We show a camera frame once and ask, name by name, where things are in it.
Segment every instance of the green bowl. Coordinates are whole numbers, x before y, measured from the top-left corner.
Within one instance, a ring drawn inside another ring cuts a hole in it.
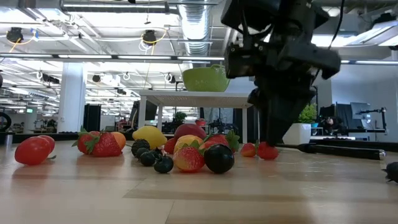
[[[229,85],[222,65],[188,69],[182,73],[182,79],[188,91],[224,92]]]

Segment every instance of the strawberry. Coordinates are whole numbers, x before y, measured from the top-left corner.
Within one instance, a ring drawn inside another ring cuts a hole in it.
[[[273,146],[269,146],[266,142],[260,143],[258,150],[257,150],[257,155],[261,159],[265,160],[274,160],[278,157],[278,149],[276,149]]]
[[[103,133],[101,137],[95,138],[93,142],[95,142],[94,148],[91,149],[88,146],[87,151],[92,152],[95,157],[111,157],[122,154],[118,142],[111,133]]]
[[[78,133],[79,137],[73,146],[77,146],[80,152],[88,155],[87,147],[85,145],[86,142],[92,141],[95,136],[99,136],[101,133],[98,131],[90,131],[89,133],[83,128],[80,128],[80,132]]]
[[[164,144],[164,151],[166,151],[169,154],[174,153],[174,147],[175,143],[177,143],[177,140],[175,138],[170,138],[166,144]]]
[[[190,146],[186,145],[173,155],[175,166],[182,172],[197,172],[205,165],[203,151],[198,150],[199,143],[194,141]]]
[[[210,136],[207,141],[213,141],[217,144],[223,144],[228,146],[233,152],[239,150],[239,136],[235,135],[234,130],[230,130],[228,134],[225,136],[223,134],[215,134]]]
[[[199,147],[199,150],[202,150],[202,149],[207,150],[207,149],[209,149],[211,146],[213,146],[213,145],[215,145],[215,144],[218,144],[218,143],[217,143],[217,142],[214,142],[214,141],[207,141],[207,142],[203,143],[203,144]]]
[[[246,143],[241,149],[241,155],[243,157],[254,157],[256,155],[256,148],[253,143]]]

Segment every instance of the wooden floor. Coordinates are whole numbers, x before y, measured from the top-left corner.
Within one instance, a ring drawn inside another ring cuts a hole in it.
[[[157,174],[126,147],[83,156],[58,142],[57,158],[24,167],[0,151],[2,224],[397,223],[398,184],[385,162],[283,150],[277,161],[236,157],[225,175]],[[398,154],[387,153],[387,161]]]

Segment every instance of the white pot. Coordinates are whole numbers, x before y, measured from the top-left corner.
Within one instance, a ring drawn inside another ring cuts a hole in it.
[[[295,123],[282,138],[285,144],[306,144],[310,142],[311,124]]]

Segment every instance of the tomato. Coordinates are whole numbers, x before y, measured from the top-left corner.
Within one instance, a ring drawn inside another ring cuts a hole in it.
[[[51,138],[50,136],[38,136],[39,138],[44,138],[50,143],[50,153],[54,151],[55,148],[55,140],[54,138]]]
[[[51,145],[39,137],[31,137],[21,142],[15,151],[15,160],[25,165],[39,165],[50,154]]]

